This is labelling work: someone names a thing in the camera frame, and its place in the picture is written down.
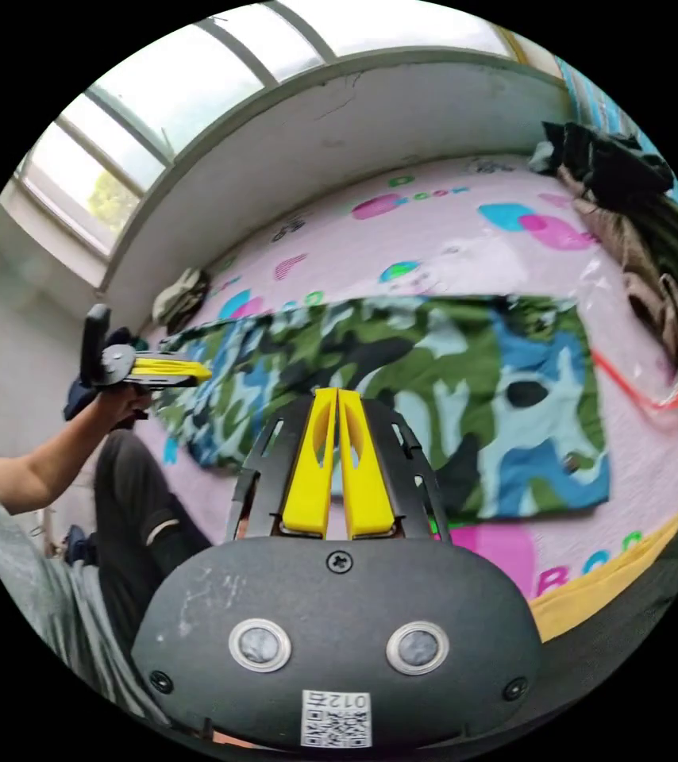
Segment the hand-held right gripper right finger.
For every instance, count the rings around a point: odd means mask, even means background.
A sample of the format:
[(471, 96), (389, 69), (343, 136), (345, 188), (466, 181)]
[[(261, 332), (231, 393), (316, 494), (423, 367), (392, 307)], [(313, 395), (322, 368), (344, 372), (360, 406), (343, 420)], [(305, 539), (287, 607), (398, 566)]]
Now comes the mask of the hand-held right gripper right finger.
[(395, 516), (360, 394), (338, 391), (338, 423), (347, 534), (388, 536), (394, 531)]

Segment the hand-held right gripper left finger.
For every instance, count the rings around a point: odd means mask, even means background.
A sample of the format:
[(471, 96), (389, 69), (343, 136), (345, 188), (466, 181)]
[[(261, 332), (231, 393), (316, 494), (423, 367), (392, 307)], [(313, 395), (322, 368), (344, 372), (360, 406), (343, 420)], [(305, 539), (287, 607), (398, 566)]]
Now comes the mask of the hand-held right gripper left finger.
[(320, 388), (308, 406), (291, 481), (283, 502), (281, 528), (286, 534), (325, 534), (333, 478), (337, 390)]

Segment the person's left hand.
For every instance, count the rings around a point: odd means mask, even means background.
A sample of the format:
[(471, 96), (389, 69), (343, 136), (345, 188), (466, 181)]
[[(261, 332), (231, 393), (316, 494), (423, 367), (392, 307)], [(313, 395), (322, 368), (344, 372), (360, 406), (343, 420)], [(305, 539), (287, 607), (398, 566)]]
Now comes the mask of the person's left hand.
[(152, 402), (152, 393), (136, 384), (121, 383), (101, 391), (94, 401), (98, 420), (106, 431), (118, 429), (125, 421), (144, 417)]

